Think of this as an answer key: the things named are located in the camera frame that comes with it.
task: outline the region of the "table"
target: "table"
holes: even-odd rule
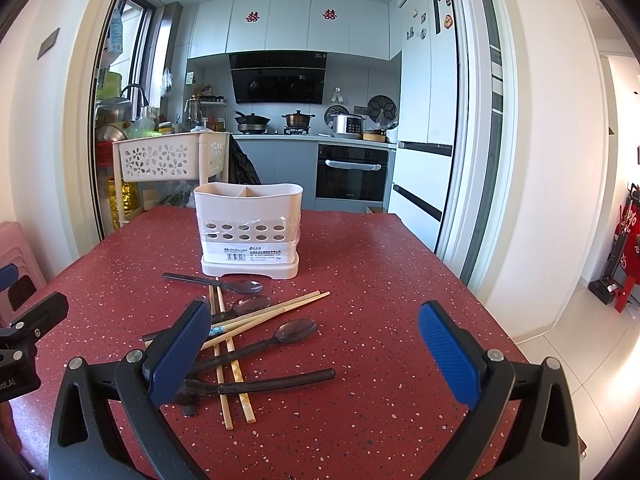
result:
[[[524,361],[516,345],[440,260],[390,214],[303,211],[293,280],[258,278],[274,302],[314,290],[331,295],[236,338],[236,346],[269,336],[284,320],[311,317],[319,333],[242,361],[247,380],[334,367],[337,378],[315,386],[251,394],[257,423],[248,425],[230,397],[235,428],[223,425],[220,402],[209,399],[195,418],[178,406],[162,412],[186,449],[212,478],[419,478],[465,415],[417,329],[426,300],[439,301],[484,348]],[[194,210],[158,207],[134,219],[37,292],[68,297],[67,319],[38,343],[42,387],[12,401],[28,460],[46,471],[52,413],[64,367],[81,355],[116,360],[146,332],[171,325],[206,287],[172,282],[162,272],[200,274]],[[234,298],[225,293],[227,302]],[[232,381],[229,370],[226,380]],[[114,414],[134,462],[142,457],[124,411]],[[504,445],[514,408],[478,472]]]

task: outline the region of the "black range hood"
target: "black range hood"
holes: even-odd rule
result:
[[[243,52],[229,61],[236,103],[322,104],[325,52]]]

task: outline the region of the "black spoon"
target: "black spoon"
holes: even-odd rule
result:
[[[209,370],[210,368],[215,368],[216,366],[227,365],[242,357],[248,357],[249,355],[262,352],[275,344],[288,345],[298,343],[312,335],[315,331],[316,322],[312,319],[296,319],[294,321],[289,321],[279,327],[279,329],[277,329],[273,334],[273,337],[263,339],[262,341],[247,345],[239,350],[234,350],[233,352],[227,352],[224,355],[197,361],[189,369],[188,376],[195,375],[199,372],[203,372],[204,370]]]
[[[245,316],[246,314],[252,314],[258,310],[268,308],[271,306],[270,298],[257,294],[255,296],[248,296],[247,298],[241,298],[236,301],[229,310],[226,312],[220,312],[211,316],[211,324],[222,323],[229,319]]]
[[[249,281],[249,280],[238,280],[236,282],[219,282],[218,280],[212,280],[210,278],[200,278],[197,276],[188,276],[186,274],[174,274],[172,272],[164,272],[162,274],[165,278],[169,278],[171,280],[180,280],[182,282],[191,282],[191,283],[201,283],[203,285],[211,285],[218,286],[220,288],[226,288],[230,292],[235,292],[236,294],[258,294],[264,290],[264,287],[261,283]]]
[[[249,394],[252,392],[270,392],[282,388],[292,388],[294,386],[304,386],[321,381],[335,379],[335,370],[327,368],[317,370],[308,374],[298,374],[277,379],[266,379],[261,381],[246,381],[244,383],[231,384],[207,384],[196,379],[185,379],[174,397],[174,403],[182,406],[192,406],[202,397],[211,395],[234,395]]]

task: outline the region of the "red basket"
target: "red basket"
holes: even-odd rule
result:
[[[96,142],[95,165],[98,168],[110,168],[113,166],[113,143]]]

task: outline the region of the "pink chair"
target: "pink chair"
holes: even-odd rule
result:
[[[20,316],[24,302],[47,284],[18,222],[0,223],[0,269],[9,264],[18,267],[19,278],[0,293],[0,326]]]

